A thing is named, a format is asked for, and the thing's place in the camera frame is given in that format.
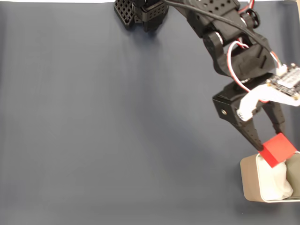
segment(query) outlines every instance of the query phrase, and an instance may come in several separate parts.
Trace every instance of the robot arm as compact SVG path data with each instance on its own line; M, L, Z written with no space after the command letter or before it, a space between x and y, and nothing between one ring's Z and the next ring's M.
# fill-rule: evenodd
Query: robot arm
M274 55L268 40L254 32L260 25L259 15L251 7L240 10L237 0L116 0L114 9L127 29L135 23L141 23L147 32L156 30L163 22L168 5L174 6L186 17L198 37L203 39L213 59L215 71L235 80L213 97L220 118L230 122L258 151L262 151L263 145L254 127L253 116L263 108L276 133L284 134L285 119L280 103L287 104L289 100L292 103L289 105L296 104L293 101L295 99L288 93L291 87L286 87L285 92L278 90L276 85L280 83L280 76L269 73L275 68ZM240 46L232 50L229 67L228 54L224 52L224 47L236 40L242 40L247 48ZM265 84L270 80L273 81L273 87ZM297 89L297 85L298 82L292 87L294 95L300 93L300 86ZM270 94L266 96L267 101L262 101L260 94L266 88L272 92L280 92L281 97L286 99L280 101L278 98L271 98Z

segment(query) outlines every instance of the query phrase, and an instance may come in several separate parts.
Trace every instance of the red and white wire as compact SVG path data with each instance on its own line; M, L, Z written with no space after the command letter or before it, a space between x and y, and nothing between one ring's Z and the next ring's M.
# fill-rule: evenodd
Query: red and white wire
M227 51L227 66L228 66L228 70L229 70L229 73L231 75L231 77L234 79L234 81L242 88L244 89L245 91L247 92L250 92L251 90L249 88L247 88L239 79L238 77L236 76L234 70L233 70L233 67L232 67L232 63L231 63L231 53L233 51L233 47L235 45L239 45L241 48L249 48L248 45L246 44L243 44L241 43L240 41L233 41L229 48L228 48L228 51ZM280 68L280 62L279 62L279 59L277 57L277 55L274 53L274 52L270 52L271 56L274 58L274 60L277 62L277 65L278 65L278 68Z
M249 8L253 8L254 7L254 1L255 0L249 0L248 5L246 5L244 8L242 8L239 13L243 13L245 12L247 9Z
M229 73L231 75L231 77L234 79L234 81L242 88L244 89L245 91L247 92L250 92L250 89L247 88L239 79L238 77L236 76L234 70L233 70L233 67L232 67L232 63L231 63L231 52L233 51L233 47L235 45L239 45L241 47L244 47L244 48L249 48L248 45L246 44L243 44L239 41L234 41L230 44L229 48L228 48L228 51L227 51L227 66L228 66L228 69L229 69Z

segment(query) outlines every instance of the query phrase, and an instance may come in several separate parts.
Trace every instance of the gray fabric surface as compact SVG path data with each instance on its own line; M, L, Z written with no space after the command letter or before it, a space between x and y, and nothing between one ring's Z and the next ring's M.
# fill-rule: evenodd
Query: gray fabric surface
M296 3L256 8L300 63ZM255 150L211 100L231 80L173 8L146 34L112 3L2 2L0 31L1 225L299 224L298 203L245 200L239 163ZM300 111L284 111L299 148Z

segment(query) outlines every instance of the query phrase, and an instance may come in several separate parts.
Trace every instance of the white cloth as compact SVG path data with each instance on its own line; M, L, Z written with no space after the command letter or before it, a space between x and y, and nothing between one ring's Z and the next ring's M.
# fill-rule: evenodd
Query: white cloth
M261 196L264 200L283 200L292 196L293 189L286 180L285 162L271 168L262 157L258 157L257 163Z

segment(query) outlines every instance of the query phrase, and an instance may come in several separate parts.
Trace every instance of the red block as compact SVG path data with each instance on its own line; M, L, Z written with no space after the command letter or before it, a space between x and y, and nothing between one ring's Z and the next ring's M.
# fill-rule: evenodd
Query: red block
M296 151L286 136L280 133L263 144L263 150L259 153L273 168L291 157Z

